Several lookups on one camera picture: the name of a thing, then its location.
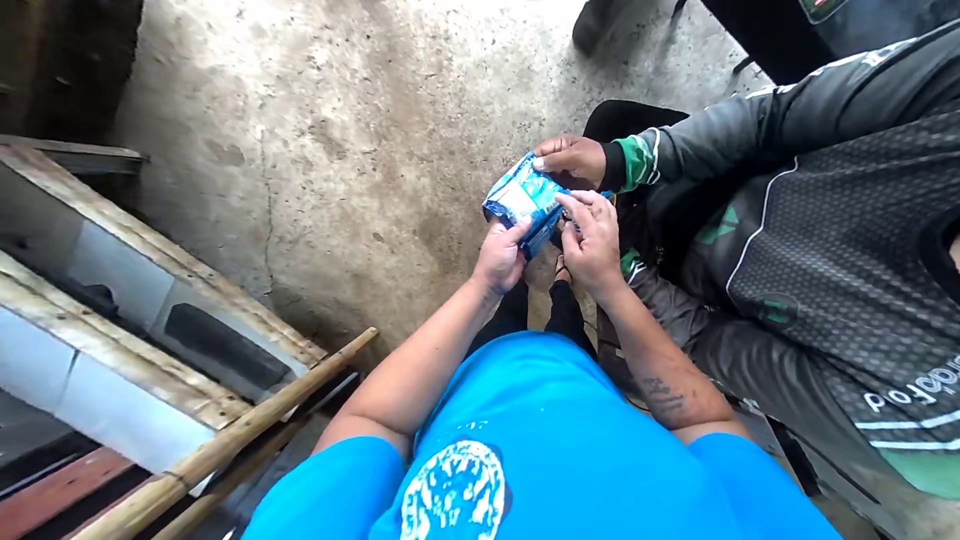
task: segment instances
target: tattoo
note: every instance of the tattoo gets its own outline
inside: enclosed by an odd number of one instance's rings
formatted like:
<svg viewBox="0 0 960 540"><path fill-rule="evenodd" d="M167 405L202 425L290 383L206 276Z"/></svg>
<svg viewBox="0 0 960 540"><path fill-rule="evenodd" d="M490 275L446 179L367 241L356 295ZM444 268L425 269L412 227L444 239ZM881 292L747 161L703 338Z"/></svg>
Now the tattoo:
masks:
<svg viewBox="0 0 960 540"><path fill-rule="evenodd" d="M670 393L670 387L664 384L660 377L648 377L643 380L643 383L647 386L647 392L652 394Z"/></svg>
<svg viewBox="0 0 960 540"><path fill-rule="evenodd" d="M648 377L640 382L640 394L643 401L650 407L650 412L663 414L684 408L686 396L675 394L663 379Z"/></svg>

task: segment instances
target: blue t-shirt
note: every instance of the blue t-shirt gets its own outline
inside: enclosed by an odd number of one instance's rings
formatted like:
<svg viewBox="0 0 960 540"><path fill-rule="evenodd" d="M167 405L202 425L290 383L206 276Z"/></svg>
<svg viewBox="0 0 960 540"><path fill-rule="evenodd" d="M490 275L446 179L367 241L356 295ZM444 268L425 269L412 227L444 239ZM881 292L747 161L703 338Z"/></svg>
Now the blue t-shirt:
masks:
<svg viewBox="0 0 960 540"><path fill-rule="evenodd" d="M244 538L840 536L754 443L687 446L572 341L524 331L464 362L409 467L378 437L334 444L274 486Z"/></svg>

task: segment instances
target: hand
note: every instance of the hand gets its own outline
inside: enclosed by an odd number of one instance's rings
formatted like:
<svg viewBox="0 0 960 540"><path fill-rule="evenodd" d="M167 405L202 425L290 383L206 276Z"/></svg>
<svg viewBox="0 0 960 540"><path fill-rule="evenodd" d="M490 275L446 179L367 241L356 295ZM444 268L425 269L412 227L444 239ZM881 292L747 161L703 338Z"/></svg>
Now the hand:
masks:
<svg viewBox="0 0 960 540"><path fill-rule="evenodd" d="M567 189L599 189L607 170L607 154L599 142L583 136L548 138L534 149L534 168L558 173L558 184Z"/></svg>
<svg viewBox="0 0 960 540"><path fill-rule="evenodd" d="M501 296L514 288L527 263L516 245L530 230L531 221L528 216L507 229L499 219L494 219L480 247L480 258L470 278Z"/></svg>
<svg viewBox="0 0 960 540"><path fill-rule="evenodd" d="M619 229L616 209L596 191L557 194L557 202L573 216L564 222L561 239L564 261L573 279L581 283L601 307L625 285L620 275Z"/></svg>

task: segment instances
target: blue package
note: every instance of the blue package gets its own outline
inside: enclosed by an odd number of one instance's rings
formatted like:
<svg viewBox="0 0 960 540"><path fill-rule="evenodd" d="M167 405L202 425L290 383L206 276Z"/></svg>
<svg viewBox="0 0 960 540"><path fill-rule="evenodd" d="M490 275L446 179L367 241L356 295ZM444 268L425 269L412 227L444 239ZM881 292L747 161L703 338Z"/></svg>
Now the blue package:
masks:
<svg viewBox="0 0 960 540"><path fill-rule="evenodd" d="M564 208L554 196L570 192L554 182L549 174L535 170L534 157L533 152L524 156L493 185L483 202L487 221L499 218L507 229L525 216L533 219L530 231L519 243L527 260L532 260L550 239L557 221L564 213Z"/></svg>

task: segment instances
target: dirty concrete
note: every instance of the dirty concrete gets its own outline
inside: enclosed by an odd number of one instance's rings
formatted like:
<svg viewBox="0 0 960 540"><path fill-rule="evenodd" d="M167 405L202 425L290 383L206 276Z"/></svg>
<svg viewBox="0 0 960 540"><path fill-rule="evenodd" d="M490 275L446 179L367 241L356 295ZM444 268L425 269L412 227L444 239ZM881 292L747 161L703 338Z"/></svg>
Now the dirty concrete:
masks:
<svg viewBox="0 0 960 540"><path fill-rule="evenodd" d="M766 85L699 2L634 2L594 55L582 2L148 0L113 142L137 209L321 344L382 357L469 275L491 184L605 99L694 111ZM531 265L531 326L550 259Z"/></svg>

